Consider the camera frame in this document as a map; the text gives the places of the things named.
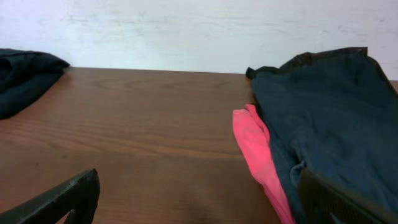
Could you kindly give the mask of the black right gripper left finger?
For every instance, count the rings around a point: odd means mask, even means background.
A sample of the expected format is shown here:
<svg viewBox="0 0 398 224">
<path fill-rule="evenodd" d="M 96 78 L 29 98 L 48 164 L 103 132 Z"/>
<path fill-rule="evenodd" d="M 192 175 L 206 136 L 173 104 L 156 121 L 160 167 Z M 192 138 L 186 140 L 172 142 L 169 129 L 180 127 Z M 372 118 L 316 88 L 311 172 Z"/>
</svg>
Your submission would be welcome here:
<svg viewBox="0 0 398 224">
<path fill-rule="evenodd" d="M 91 223 L 100 197 L 96 169 L 89 169 L 1 214 L 1 223 Z"/>
</svg>

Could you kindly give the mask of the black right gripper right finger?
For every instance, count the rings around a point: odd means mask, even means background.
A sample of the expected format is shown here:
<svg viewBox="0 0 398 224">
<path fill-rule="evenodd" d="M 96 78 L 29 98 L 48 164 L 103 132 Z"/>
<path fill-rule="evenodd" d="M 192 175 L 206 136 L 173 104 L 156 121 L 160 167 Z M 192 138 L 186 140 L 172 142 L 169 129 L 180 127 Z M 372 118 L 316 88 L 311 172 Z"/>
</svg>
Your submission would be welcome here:
<svg viewBox="0 0 398 224">
<path fill-rule="evenodd" d="M 308 223 L 397 223 L 383 206 L 309 169 L 301 171 L 298 196 Z"/>
</svg>

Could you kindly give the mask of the navy blue shorts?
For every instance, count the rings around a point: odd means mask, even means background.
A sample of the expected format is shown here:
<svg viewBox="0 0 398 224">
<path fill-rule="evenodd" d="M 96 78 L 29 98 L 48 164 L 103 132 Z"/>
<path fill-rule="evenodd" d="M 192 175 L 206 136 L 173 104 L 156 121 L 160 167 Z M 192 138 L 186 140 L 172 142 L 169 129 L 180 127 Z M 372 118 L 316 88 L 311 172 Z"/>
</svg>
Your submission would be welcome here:
<svg viewBox="0 0 398 224">
<path fill-rule="evenodd" d="M 37 101 L 69 66 L 49 53 L 1 49 L 1 119 Z"/>
</svg>

